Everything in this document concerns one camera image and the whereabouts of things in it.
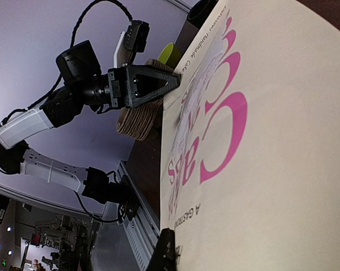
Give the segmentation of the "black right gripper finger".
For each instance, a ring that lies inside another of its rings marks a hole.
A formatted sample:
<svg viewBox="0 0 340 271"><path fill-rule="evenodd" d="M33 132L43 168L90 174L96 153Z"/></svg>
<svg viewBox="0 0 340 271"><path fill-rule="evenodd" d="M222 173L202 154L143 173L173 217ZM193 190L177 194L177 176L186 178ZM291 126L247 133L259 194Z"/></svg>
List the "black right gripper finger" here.
<svg viewBox="0 0 340 271"><path fill-rule="evenodd" d="M175 232L170 228L162 229L155 246L147 271L175 271L176 251Z"/></svg>

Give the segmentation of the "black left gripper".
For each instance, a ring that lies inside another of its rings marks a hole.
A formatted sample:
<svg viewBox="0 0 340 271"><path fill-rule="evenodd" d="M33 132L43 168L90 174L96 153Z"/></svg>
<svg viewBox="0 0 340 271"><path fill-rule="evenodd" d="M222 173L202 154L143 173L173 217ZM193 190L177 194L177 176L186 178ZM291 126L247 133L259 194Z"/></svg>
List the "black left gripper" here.
<svg viewBox="0 0 340 271"><path fill-rule="evenodd" d="M125 99L115 97L109 76L101 67L89 40L76 44L56 58L64 86L48 96L41 110L54 127L71 122L84 106L105 113L124 107L134 108L163 97L180 87L181 75L149 65L128 65Z"/></svg>

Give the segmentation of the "stack of cardboard cup carriers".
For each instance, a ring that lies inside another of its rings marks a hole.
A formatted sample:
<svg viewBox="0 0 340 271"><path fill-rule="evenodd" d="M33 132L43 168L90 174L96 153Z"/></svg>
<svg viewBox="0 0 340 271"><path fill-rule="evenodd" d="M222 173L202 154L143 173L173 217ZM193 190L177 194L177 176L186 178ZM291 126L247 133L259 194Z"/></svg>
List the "stack of cardboard cup carriers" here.
<svg viewBox="0 0 340 271"><path fill-rule="evenodd" d="M163 102L161 97L139 107L122 108L117 120L117 132L137 141L158 138L162 128Z"/></svg>

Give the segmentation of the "stack of black cup lids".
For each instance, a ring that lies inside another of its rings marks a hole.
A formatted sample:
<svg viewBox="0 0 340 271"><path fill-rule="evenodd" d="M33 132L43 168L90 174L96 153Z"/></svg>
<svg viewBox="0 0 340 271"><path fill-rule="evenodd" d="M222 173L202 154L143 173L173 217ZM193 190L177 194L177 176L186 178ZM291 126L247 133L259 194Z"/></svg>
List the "stack of black cup lids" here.
<svg viewBox="0 0 340 271"><path fill-rule="evenodd" d="M197 29L200 29L217 3L218 0L198 1L189 11L187 21Z"/></svg>

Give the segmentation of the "pink and white paper bag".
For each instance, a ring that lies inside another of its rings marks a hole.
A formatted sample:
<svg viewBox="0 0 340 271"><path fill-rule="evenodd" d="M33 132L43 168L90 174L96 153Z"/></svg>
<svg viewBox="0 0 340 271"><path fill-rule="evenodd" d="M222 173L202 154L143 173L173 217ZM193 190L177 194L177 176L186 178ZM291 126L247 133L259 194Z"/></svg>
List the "pink and white paper bag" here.
<svg viewBox="0 0 340 271"><path fill-rule="evenodd" d="M340 270L340 31L219 1L164 99L160 224L178 270Z"/></svg>

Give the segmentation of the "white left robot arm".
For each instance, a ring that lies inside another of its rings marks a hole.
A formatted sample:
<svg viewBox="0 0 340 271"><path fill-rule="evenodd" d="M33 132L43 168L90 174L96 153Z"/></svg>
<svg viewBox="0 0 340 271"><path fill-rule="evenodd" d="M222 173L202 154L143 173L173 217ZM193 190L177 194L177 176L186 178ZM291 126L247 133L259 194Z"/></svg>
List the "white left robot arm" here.
<svg viewBox="0 0 340 271"><path fill-rule="evenodd" d="M44 103L26 110L0 127L0 169L7 175L26 174L69 188L104 204L133 203L126 185L110 182L99 169L75 167L41 155L27 139L71 122L84 106L98 110L135 108L154 101L180 85L180 75L151 65L127 64L102 73L89 41L56 58L64 86Z"/></svg>

